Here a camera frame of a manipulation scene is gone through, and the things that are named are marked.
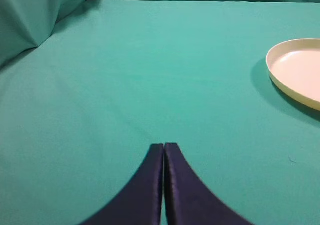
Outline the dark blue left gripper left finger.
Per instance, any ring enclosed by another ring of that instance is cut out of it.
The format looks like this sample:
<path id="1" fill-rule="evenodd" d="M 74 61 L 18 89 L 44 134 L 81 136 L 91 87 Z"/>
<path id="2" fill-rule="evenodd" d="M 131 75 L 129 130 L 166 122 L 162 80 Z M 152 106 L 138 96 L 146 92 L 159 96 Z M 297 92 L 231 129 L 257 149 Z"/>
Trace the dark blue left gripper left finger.
<path id="1" fill-rule="evenodd" d="M 164 145 L 152 144 L 123 189 L 83 225 L 159 225 L 163 202 Z"/>

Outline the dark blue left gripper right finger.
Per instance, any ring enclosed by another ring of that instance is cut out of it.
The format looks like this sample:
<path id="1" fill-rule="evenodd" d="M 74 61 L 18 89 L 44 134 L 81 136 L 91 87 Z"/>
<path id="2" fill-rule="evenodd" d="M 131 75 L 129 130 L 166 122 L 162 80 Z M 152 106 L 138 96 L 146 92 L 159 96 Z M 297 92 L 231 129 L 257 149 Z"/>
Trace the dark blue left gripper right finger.
<path id="1" fill-rule="evenodd" d="M 179 145 L 164 146 L 164 200 L 169 225 L 250 225 L 201 181 Z"/>

